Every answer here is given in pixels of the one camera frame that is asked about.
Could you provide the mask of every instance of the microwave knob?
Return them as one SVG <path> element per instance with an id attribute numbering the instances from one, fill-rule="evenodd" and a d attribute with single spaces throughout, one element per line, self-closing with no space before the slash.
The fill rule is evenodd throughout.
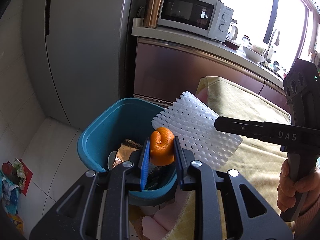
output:
<path id="1" fill-rule="evenodd" d="M 222 20 L 224 20 L 225 22 L 230 21 L 230 16 L 225 13 L 222 15 Z"/>
<path id="2" fill-rule="evenodd" d="M 228 26 L 225 25 L 225 24 L 220 24 L 219 25 L 219 30 L 222 31 L 222 32 L 225 32 L 228 30 Z"/>

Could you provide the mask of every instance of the hand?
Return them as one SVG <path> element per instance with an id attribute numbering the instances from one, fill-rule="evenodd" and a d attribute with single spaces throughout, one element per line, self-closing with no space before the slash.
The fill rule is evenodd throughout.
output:
<path id="1" fill-rule="evenodd" d="M 303 193 L 308 191 L 308 196 L 300 213 L 308 211 L 318 200 L 320 196 L 320 170 L 300 179 L 294 183 L 289 178 L 289 163 L 285 160 L 281 167 L 280 181 L 278 186 L 278 208 L 286 211 L 288 208 L 294 207 L 296 203 L 296 191 Z"/>

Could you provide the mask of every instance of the window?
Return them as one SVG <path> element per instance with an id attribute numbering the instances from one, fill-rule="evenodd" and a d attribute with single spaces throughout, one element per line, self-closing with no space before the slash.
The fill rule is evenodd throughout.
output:
<path id="1" fill-rule="evenodd" d="M 302 52 L 308 53 L 304 41 L 307 37 L 310 42 L 310 35 L 307 34 L 310 16 L 309 9 L 302 0 L 221 0 L 221 2 L 234 10 L 232 18 L 238 21 L 238 35 L 249 36 L 252 43 L 269 43 L 272 33 L 276 29 L 280 31 L 279 46 L 275 49 L 276 54 L 273 59 L 287 71 Z"/>

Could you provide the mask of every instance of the white foam net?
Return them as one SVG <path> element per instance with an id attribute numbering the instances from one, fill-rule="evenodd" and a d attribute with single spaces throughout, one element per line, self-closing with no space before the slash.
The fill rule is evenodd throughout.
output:
<path id="1" fill-rule="evenodd" d="M 214 120 L 219 115 L 190 92 L 182 93 L 176 101 L 153 118 L 153 128 L 167 127 L 179 137 L 182 148 L 195 154 L 196 160 L 219 169 L 235 153 L 242 138 L 217 131 Z"/>

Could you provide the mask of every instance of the orange fruit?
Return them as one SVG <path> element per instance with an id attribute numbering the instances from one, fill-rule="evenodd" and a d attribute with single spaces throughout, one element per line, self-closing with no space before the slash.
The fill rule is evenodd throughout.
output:
<path id="1" fill-rule="evenodd" d="M 173 157 L 173 133 L 165 127 L 159 127 L 150 136 L 150 161 L 156 166 L 169 165 Z"/>

